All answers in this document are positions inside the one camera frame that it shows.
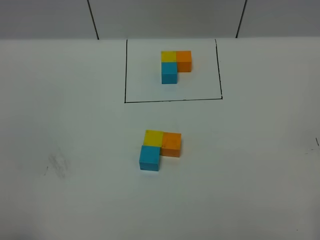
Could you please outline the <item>orange template cube block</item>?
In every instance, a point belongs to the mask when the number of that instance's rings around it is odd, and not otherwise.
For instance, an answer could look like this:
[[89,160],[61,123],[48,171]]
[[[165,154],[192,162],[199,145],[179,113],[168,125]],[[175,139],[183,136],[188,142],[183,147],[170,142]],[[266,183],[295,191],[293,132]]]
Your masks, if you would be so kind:
[[177,62],[178,73],[191,72],[192,71],[192,52],[190,50],[176,51],[176,62]]

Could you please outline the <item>yellow template cube block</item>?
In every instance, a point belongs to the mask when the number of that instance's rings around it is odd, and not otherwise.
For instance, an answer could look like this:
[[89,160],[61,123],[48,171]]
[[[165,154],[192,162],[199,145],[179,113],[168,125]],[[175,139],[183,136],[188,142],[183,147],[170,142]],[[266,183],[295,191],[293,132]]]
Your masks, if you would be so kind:
[[174,63],[177,61],[176,51],[162,51],[161,62],[162,63]]

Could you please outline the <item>blue template cube block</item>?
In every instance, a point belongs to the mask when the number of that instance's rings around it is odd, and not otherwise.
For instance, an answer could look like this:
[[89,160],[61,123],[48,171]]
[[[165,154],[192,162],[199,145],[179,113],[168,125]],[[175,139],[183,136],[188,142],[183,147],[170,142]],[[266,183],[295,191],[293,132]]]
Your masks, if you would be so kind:
[[176,62],[161,63],[161,83],[162,84],[178,83],[178,68],[177,68]]

